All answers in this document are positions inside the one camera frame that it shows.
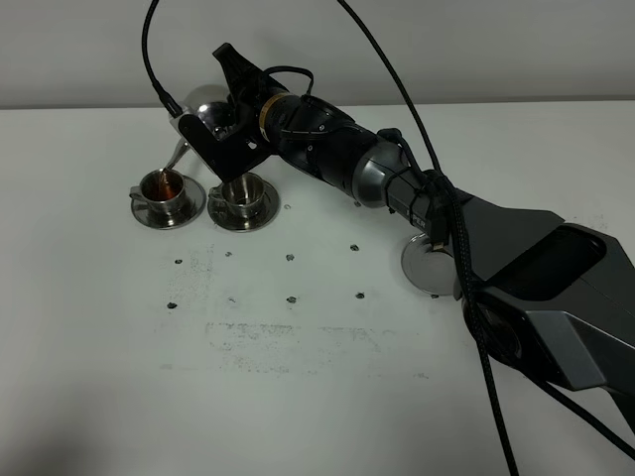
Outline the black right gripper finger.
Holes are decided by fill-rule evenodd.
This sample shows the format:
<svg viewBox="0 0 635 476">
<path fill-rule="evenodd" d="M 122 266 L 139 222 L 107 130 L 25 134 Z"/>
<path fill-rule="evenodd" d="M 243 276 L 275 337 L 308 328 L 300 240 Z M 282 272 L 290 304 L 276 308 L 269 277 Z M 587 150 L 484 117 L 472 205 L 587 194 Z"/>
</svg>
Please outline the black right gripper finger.
<svg viewBox="0 0 635 476">
<path fill-rule="evenodd" d="M 212 52 L 219 62 L 231 94 L 247 94 L 258 89 L 262 70 L 241 55 L 231 44 L 224 43 Z"/>
</svg>

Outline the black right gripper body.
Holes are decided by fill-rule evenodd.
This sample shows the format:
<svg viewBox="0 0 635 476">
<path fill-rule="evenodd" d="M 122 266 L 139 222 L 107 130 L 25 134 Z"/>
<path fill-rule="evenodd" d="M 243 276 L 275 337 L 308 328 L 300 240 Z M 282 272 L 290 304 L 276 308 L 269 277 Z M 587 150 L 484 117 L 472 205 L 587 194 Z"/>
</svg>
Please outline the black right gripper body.
<svg viewBox="0 0 635 476">
<path fill-rule="evenodd" d="M 293 94 L 281 83 L 243 83 L 232 87 L 236 123 L 232 151 L 282 154 L 280 130 L 293 115 Z"/>
</svg>

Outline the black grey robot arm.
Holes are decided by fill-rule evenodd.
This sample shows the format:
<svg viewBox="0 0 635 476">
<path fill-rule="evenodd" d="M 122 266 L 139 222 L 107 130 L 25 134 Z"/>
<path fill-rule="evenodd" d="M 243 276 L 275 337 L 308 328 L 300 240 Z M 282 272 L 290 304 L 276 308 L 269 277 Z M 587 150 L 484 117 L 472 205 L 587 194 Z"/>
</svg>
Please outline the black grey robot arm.
<svg viewBox="0 0 635 476">
<path fill-rule="evenodd" d="M 417 173 L 395 130 L 373 133 L 335 106 L 295 95 L 235 48 L 214 52 L 237 108 L 239 133 L 372 208 L 387 207 L 450 257 L 447 195 Z M 542 381 L 607 391 L 634 417 L 634 267 L 613 237 L 554 212 L 457 196 L 470 247 L 475 300 L 489 353 Z"/>
</svg>

